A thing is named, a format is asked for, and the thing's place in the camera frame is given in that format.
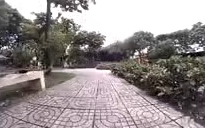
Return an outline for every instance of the sky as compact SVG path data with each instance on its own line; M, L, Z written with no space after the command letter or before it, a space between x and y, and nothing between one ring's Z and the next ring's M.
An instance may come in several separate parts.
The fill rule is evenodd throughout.
M46 0L6 0L28 19L31 12L45 12ZM106 36L105 45L123 41L137 31L154 35L191 28L205 23L205 0L96 0L83 13L63 12L82 26L82 30L100 32Z

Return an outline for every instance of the gray paving tile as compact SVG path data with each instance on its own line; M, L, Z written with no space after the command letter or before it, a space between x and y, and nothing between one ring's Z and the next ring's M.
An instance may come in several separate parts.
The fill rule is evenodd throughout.
M17 119L0 112L0 128L10 128L17 121Z
M43 126L34 125L24 121L18 121L11 126L11 128L43 128Z
M30 104L27 102L21 102L17 105L10 106L9 108L4 110L4 113L10 115L11 117L17 119L23 119L29 113L37 109L39 105Z
M154 106L144 106L137 108L127 108L138 127L154 127L170 122L170 118L165 116Z
M168 117L170 117L172 120L176 120L184 116L182 112L176 110L168 104L157 104L155 106L159 108L159 110L161 110L163 113L165 113Z
M67 108L70 109L95 109L96 98L72 98Z
M32 124L48 127L51 126L57 118L61 115L64 109L41 106L32 111L22 120Z
M121 96L121 99L127 108L137 108L142 106L150 106L151 103L143 99L141 96Z
M96 110L96 128L124 128L135 126L134 121L125 109Z
M51 128L92 128L94 110L66 109Z
M60 108L67 108L72 100L71 97L58 97L54 96L53 98L47 100L43 105L51 106L51 107L60 107Z
M182 128L182 126L172 121L172 122L168 122L166 124L161 124L161 125L154 126L151 128Z

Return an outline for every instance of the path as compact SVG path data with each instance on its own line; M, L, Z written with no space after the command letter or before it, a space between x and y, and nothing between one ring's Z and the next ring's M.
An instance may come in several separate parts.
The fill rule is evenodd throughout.
M202 128L136 87L95 69L0 109L0 128Z

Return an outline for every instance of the shrub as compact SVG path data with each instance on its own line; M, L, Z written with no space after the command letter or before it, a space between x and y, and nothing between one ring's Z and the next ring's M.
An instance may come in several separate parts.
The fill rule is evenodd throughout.
M205 63L194 58L172 57L149 66L129 61L112 72L180 107L205 98Z

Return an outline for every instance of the concrete ledge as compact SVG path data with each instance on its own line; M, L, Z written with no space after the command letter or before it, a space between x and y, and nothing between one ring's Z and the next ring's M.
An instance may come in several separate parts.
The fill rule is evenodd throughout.
M0 88L13 86L15 84L38 80L40 82L40 87L36 87L39 90L45 90L45 79L44 79L44 72L43 71L32 71L27 72L25 74L9 74L5 77L0 78Z
M9 74L0 78L0 101L14 91L27 88L28 90L45 90L43 71L32 71L25 74Z

